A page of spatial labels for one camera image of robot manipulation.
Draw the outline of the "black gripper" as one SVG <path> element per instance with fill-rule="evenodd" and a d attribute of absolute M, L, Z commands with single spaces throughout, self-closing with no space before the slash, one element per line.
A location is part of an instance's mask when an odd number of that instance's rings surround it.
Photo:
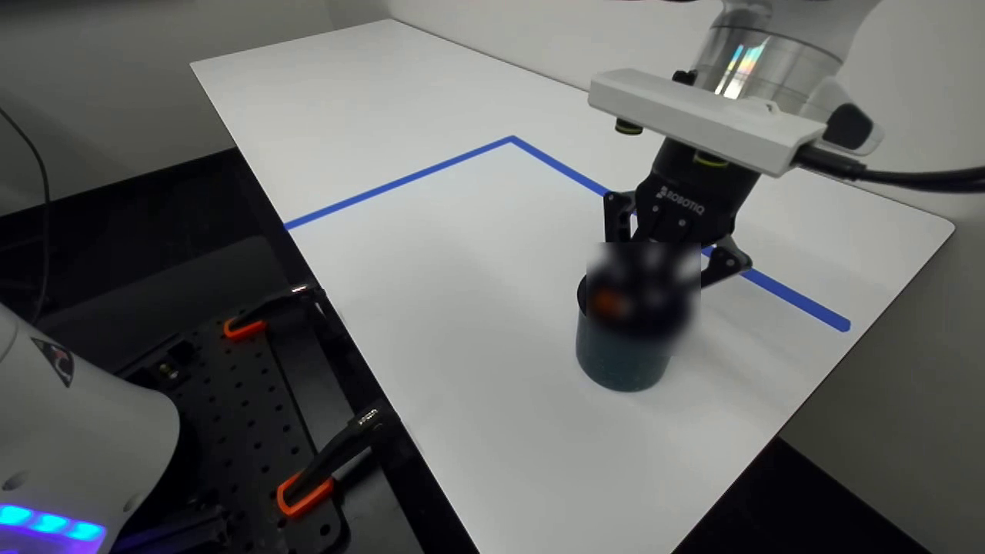
<path fill-rule="evenodd" d="M 731 235 L 757 185 L 757 173 L 668 138 L 650 176 L 633 190 L 603 198 L 606 252 L 615 259 L 615 291 L 630 306 L 654 300 L 654 262 L 668 266 L 660 293 L 683 300 L 751 269 Z M 707 266 L 683 274 L 706 248 Z"/>

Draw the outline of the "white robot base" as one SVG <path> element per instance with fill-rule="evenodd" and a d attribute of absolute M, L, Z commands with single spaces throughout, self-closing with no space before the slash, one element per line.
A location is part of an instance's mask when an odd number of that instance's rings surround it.
<path fill-rule="evenodd" d="M 0 554 L 107 554 L 178 434 L 169 398 L 0 308 Z"/>

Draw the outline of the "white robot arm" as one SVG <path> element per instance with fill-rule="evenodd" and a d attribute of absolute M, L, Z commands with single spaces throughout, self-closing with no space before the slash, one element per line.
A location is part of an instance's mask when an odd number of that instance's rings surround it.
<path fill-rule="evenodd" d="M 615 67 L 587 87 L 621 132 L 663 136 L 650 176 L 606 198 L 606 262 L 584 279 L 598 313 L 666 308 L 746 272 L 732 230 L 757 179 L 786 176 L 805 149 L 873 138 L 839 72 L 882 0 L 719 4 L 688 72 Z"/>

